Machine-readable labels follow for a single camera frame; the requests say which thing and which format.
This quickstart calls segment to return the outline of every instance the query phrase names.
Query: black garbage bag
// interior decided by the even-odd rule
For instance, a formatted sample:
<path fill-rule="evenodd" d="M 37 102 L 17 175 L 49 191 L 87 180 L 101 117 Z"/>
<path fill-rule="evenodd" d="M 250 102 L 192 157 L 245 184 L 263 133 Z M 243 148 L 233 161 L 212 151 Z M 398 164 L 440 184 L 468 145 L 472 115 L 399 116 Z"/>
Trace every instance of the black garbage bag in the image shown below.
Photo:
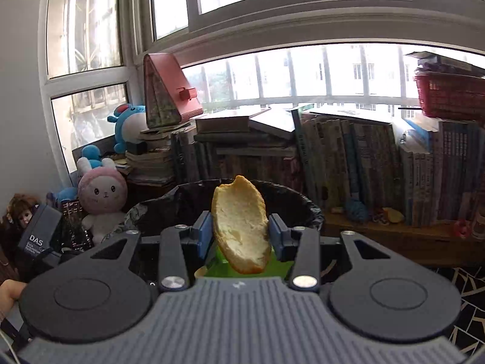
<path fill-rule="evenodd" d="M 163 197 L 135 205 L 107 238 L 114 234 L 139 230 L 142 235 L 159 235 L 164 228 L 176 224 L 191 226 L 202 211 L 210 211 L 214 190 L 230 179 L 203 180 L 179 185 Z M 251 181 L 263 196 L 266 212 L 279 214 L 288 227 L 305 226 L 322 229 L 322 211 L 304 195 L 288 187 L 260 180 Z"/>

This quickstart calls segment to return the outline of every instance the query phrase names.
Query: red basket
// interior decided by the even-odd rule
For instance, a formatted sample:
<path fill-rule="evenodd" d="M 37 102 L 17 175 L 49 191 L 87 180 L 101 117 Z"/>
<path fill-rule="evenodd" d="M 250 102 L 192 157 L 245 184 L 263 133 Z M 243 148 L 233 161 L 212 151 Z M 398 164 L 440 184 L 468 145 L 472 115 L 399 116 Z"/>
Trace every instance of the red basket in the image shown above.
<path fill-rule="evenodd" d="M 456 120 L 485 118 L 485 79 L 441 72 L 419 72 L 414 80 L 426 116 Z"/>

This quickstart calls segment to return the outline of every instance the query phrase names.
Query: geometric patterned rug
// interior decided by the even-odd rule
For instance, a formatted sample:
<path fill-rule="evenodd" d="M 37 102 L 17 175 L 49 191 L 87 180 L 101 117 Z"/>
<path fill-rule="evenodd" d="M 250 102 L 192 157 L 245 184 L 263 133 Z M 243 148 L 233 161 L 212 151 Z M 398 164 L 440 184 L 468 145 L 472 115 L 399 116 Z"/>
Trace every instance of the geometric patterned rug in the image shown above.
<path fill-rule="evenodd" d="M 460 315 L 447 337 L 467 356 L 477 352 L 485 344 L 485 266 L 463 268 L 431 268 L 453 283 L 461 293 Z M 332 260 L 322 271 L 321 284 L 334 282 L 339 268 Z"/>

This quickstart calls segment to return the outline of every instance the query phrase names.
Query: metal screw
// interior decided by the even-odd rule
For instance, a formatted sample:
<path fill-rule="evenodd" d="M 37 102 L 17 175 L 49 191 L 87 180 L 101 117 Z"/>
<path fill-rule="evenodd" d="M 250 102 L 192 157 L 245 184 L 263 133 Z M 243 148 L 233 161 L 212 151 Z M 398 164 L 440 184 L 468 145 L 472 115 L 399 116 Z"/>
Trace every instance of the metal screw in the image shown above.
<path fill-rule="evenodd" d="M 310 275 L 300 275 L 293 279 L 293 284 L 301 289 L 309 289 L 317 285 L 317 279 Z"/>
<path fill-rule="evenodd" d="M 170 276 L 163 278 L 162 286 L 167 289 L 180 289 L 185 284 L 181 277 Z"/>

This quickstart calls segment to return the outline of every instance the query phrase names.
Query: white wall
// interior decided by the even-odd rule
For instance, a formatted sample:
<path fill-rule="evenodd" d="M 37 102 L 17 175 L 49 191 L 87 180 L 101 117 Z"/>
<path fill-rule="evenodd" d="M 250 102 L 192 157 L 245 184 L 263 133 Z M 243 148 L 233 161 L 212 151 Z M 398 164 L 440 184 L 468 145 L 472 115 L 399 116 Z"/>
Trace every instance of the white wall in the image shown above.
<path fill-rule="evenodd" d="M 61 189 L 38 67 L 40 0 L 0 0 L 0 214 L 14 193 Z"/>

